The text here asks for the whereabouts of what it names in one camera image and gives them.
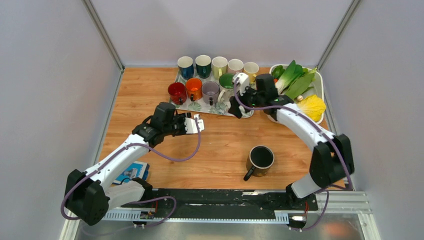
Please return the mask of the cream cat pattern mug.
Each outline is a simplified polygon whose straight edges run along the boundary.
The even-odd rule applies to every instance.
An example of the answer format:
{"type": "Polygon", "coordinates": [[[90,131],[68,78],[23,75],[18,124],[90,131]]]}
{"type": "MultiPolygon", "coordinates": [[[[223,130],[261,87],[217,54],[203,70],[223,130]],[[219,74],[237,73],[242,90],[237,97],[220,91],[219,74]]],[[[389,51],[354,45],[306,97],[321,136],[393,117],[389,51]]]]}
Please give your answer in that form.
{"type": "Polygon", "coordinates": [[[219,103],[227,103],[234,95],[233,73],[224,73],[219,78],[220,93],[218,95],[219,103]]]}

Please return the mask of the mauve mug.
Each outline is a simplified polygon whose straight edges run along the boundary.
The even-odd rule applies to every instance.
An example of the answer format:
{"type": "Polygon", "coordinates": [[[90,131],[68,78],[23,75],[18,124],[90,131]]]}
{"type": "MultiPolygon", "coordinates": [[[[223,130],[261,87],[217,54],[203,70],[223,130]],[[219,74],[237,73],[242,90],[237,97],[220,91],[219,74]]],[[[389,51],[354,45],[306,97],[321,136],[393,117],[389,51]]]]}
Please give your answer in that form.
{"type": "Polygon", "coordinates": [[[202,85],[202,99],[209,105],[213,106],[218,102],[218,97],[221,92],[220,86],[214,81],[207,81],[202,85]]]}

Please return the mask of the red mug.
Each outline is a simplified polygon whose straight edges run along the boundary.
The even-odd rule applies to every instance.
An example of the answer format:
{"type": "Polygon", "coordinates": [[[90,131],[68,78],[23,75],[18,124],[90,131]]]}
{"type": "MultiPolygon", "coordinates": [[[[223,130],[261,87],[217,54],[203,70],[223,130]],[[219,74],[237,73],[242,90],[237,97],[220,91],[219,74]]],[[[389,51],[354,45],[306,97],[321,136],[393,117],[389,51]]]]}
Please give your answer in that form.
{"type": "Polygon", "coordinates": [[[186,87],[181,82],[174,82],[167,88],[171,101],[176,105],[183,105],[187,100],[186,87]]]}

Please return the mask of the pink mug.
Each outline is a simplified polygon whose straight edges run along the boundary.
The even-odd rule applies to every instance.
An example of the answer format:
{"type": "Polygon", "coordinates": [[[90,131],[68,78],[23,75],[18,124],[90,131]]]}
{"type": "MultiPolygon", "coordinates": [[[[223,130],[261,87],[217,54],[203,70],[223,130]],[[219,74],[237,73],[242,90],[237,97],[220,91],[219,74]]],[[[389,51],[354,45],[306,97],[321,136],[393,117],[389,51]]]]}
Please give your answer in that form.
{"type": "Polygon", "coordinates": [[[244,70],[244,63],[240,59],[231,59],[227,63],[227,73],[237,74],[242,73],[244,70]]]}

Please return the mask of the pale yellow mug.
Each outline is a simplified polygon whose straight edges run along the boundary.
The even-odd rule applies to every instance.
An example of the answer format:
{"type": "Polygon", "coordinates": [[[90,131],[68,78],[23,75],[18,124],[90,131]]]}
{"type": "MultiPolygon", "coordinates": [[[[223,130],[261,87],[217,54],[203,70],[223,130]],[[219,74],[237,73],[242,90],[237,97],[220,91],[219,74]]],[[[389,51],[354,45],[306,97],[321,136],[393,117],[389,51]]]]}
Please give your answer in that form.
{"type": "Polygon", "coordinates": [[[258,71],[260,70],[258,64],[255,62],[246,62],[243,66],[243,73],[248,75],[250,84],[254,84],[256,82],[256,76],[258,71]]]}

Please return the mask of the orange mug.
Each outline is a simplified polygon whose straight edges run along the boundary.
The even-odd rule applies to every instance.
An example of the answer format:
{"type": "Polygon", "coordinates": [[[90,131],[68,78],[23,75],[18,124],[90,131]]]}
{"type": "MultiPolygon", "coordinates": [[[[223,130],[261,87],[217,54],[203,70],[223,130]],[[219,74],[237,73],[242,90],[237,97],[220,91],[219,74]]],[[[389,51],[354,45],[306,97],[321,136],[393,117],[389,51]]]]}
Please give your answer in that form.
{"type": "Polygon", "coordinates": [[[199,78],[195,77],[190,78],[185,83],[187,97],[190,99],[191,102],[200,100],[203,97],[202,86],[202,81],[199,78]]]}

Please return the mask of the light green faceted mug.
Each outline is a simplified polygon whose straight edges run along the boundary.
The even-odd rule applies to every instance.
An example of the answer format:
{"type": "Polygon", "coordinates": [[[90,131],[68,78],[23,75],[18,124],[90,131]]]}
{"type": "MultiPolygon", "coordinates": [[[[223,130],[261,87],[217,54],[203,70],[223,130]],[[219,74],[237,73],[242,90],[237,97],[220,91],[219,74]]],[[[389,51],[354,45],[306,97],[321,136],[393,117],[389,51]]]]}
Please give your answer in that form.
{"type": "Polygon", "coordinates": [[[215,80],[219,80],[219,78],[227,72],[228,60],[223,56],[216,56],[212,59],[211,64],[213,77],[215,80]]]}

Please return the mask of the black floral mug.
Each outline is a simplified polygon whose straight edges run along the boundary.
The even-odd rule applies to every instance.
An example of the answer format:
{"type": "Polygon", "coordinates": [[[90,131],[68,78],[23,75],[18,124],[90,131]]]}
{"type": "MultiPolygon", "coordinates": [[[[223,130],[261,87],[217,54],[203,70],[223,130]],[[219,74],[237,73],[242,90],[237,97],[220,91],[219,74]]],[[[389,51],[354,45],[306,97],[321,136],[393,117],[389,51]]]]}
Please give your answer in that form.
{"type": "Polygon", "coordinates": [[[246,160],[247,172],[243,180],[246,182],[252,176],[263,177],[267,174],[274,162],[275,155],[270,148],[263,145],[253,147],[246,160]]]}

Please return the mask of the teal mug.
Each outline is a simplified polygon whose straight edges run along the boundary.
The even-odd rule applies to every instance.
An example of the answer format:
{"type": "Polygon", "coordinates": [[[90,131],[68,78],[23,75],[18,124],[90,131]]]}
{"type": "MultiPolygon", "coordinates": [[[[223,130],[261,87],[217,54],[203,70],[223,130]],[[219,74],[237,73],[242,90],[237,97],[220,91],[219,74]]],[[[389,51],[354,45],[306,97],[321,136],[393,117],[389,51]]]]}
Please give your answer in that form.
{"type": "Polygon", "coordinates": [[[207,79],[212,72],[212,59],[208,55],[199,55],[195,58],[196,72],[202,79],[207,79]]]}

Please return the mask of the blue mug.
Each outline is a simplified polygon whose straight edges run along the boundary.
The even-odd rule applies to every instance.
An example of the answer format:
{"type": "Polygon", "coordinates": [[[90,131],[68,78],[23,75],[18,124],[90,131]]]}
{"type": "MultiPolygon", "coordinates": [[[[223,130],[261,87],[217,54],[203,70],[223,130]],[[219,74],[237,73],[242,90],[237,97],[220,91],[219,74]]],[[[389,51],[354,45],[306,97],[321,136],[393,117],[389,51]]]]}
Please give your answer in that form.
{"type": "Polygon", "coordinates": [[[182,56],[177,60],[180,75],[183,79],[189,80],[194,76],[194,61],[189,56],[182,56]]]}

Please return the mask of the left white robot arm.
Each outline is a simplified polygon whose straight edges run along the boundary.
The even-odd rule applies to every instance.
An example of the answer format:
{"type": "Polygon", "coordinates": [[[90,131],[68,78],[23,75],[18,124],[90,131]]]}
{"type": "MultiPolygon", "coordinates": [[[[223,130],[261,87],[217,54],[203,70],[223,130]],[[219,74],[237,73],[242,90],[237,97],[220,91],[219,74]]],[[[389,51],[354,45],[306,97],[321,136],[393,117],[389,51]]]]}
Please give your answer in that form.
{"type": "Polygon", "coordinates": [[[153,115],[137,125],[126,140],[106,158],[84,171],[73,170],[66,180],[64,198],[60,205],[63,218],[82,220],[89,226],[97,224],[109,210],[126,205],[138,204],[147,207],[153,201],[152,186],[135,177],[129,182],[113,187],[112,183],[136,160],[153,152],[172,162],[191,159],[177,159],[166,156],[154,148],[167,136],[195,134],[204,130],[204,123],[198,114],[178,113],[175,105],[159,103],[153,115]]]}

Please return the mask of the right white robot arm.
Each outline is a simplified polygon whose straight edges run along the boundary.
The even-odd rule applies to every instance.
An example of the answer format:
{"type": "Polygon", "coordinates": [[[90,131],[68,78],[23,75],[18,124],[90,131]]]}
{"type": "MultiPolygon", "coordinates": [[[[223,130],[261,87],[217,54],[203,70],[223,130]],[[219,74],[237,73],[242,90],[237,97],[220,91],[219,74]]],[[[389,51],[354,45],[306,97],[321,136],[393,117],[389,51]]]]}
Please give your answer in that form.
{"type": "Polygon", "coordinates": [[[287,95],[280,95],[272,75],[259,75],[256,88],[250,86],[247,74],[232,77],[234,95],[230,98],[229,113],[242,117],[241,107],[247,112],[264,111],[269,118],[288,127],[312,151],[309,172],[286,187],[286,205],[300,208],[306,197],[318,193],[343,178],[352,190],[351,174],[355,171],[350,139],[345,134],[336,135],[313,121],[287,95]]]}

